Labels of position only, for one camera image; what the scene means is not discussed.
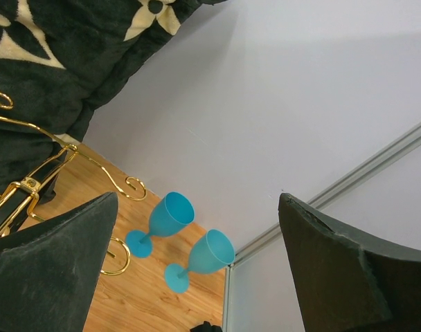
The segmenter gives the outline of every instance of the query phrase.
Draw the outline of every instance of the white wall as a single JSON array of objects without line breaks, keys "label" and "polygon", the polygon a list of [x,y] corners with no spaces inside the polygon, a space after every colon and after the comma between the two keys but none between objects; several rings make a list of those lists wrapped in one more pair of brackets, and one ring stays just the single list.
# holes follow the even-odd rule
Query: white wall
[{"label": "white wall", "polygon": [[86,143],[240,246],[421,121],[421,0],[203,6]]},{"label": "white wall", "polygon": [[231,272],[226,332],[304,332],[283,238]]}]

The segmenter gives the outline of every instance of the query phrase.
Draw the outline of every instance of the blue wine glass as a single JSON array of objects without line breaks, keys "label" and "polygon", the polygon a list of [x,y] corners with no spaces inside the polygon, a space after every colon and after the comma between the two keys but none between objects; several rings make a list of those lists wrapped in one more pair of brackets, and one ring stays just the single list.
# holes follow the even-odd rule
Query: blue wine glass
[{"label": "blue wine glass", "polygon": [[219,230],[209,230],[192,248],[187,268],[170,264],[164,279],[176,293],[184,293],[189,288],[189,272],[209,274],[230,265],[235,260],[235,248],[231,240]]},{"label": "blue wine glass", "polygon": [[195,211],[190,201],[178,192],[170,192],[150,214],[149,232],[132,230],[127,233],[126,244],[134,256],[146,258],[152,252],[150,237],[170,237],[192,223],[194,218]]}]

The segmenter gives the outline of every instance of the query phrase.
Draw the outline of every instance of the black pillow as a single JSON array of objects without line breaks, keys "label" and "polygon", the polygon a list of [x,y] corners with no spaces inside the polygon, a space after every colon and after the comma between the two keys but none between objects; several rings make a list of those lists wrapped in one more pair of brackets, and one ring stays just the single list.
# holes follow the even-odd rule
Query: black pillow
[{"label": "black pillow", "polygon": [[[93,112],[200,5],[198,0],[0,0],[0,91],[15,103],[0,115],[81,141]],[[0,122],[0,190],[52,150],[48,138]]]}]

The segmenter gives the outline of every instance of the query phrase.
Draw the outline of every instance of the metal frame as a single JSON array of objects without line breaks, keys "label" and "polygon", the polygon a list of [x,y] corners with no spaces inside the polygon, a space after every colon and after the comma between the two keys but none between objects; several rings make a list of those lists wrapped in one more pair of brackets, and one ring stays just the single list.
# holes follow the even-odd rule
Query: metal frame
[{"label": "metal frame", "polygon": [[[328,205],[365,183],[420,145],[421,123],[414,126],[414,128],[406,132],[397,140],[394,140],[391,144],[377,152],[314,198],[310,199],[307,203],[318,210],[326,208]],[[256,253],[266,248],[279,237],[281,237],[281,231],[280,225],[277,223],[239,250],[235,257],[235,262],[227,268],[226,287],[224,292],[223,331],[228,331],[232,270],[243,261],[248,260]]]}]

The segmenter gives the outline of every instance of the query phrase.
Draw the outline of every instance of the gold metal rack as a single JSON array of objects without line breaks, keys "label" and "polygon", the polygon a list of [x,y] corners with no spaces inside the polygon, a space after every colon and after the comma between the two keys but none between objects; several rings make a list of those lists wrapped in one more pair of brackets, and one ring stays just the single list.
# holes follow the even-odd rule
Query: gold metal rack
[{"label": "gold metal rack", "polygon": [[[0,109],[3,110],[11,110],[14,107],[14,102],[12,99],[6,95],[5,93],[0,92]],[[67,142],[64,142],[62,139],[58,138],[57,136],[49,133],[47,130],[38,127],[37,125],[33,123],[28,123],[24,121],[19,120],[13,120],[11,118],[0,116],[0,121],[11,123],[14,125],[20,125],[23,127],[28,127],[30,129],[33,129],[35,131],[38,131],[46,136],[48,136],[51,140],[55,141],[56,143],[60,144],[62,149],[54,156],[51,156],[47,160],[45,160],[38,168],[34,169],[31,173],[29,173],[27,176],[24,177],[22,181],[14,181],[6,188],[3,194],[0,194],[0,208],[3,204],[5,204],[9,198],[17,191],[17,190],[23,190],[27,192],[29,195],[27,198],[15,209],[15,211],[0,225],[0,237],[6,236],[9,234],[9,227],[14,221],[15,217],[18,216],[18,214],[26,209],[27,214],[30,218],[33,218],[39,222],[45,221],[42,217],[36,215],[34,213],[34,209],[38,203],[39,200],[39,191],[48,183],[50,183],[59,173],[60,171],[67,166],[76,156],[81,156],[84,159],[88,160],[90,163],[93,163],[96,167],[99,167],[106,175],[106,177],[110,180],[112,185],[116,188],[116,190],[122,194],[127,199],[130,199],[132,201],[142,201],[147,196],[147,189],[144,185],[144,183],[133,176],[128,176],[125,179],[126,185],[131,188],[134,191],[138,191],[137,187],[134,185],[134,183],[137,183],[141,189],[143,190],[143,194],[140,197],[135,197],[132,195],[127,194],[120,186],[117,185],[116,181],[112,178],[111,174],[107,171],[107,169],[101,165],[98,161],[92,159],[88,155],[84,154],[83,152],[79,151],[76,145],[70,144]],[[38,181],[36,178],[34,178],[34,175],[46,166],[47,164],[51,163],[53,160],[57,160],[59,157],[64,155],[65,153],[68,153],[68,156],[66,157],[65,161],[61,162],[58,167],[56,167],[53,172],[46,177],[44,181]],[[116,238],[112,237],[111,241],[118,242],[122,247],[125,249],[126,253],[126,262],[125,265],[117,270],[117,271],[106,271],[101,270],[101,273],[104,275],[120,275],[121,273],[125,272],[127,267],[130,264],[130,251],[129,248],[126,246],[126,244]],[[107,251],[107,253],[115,258],[115,254]]]}]

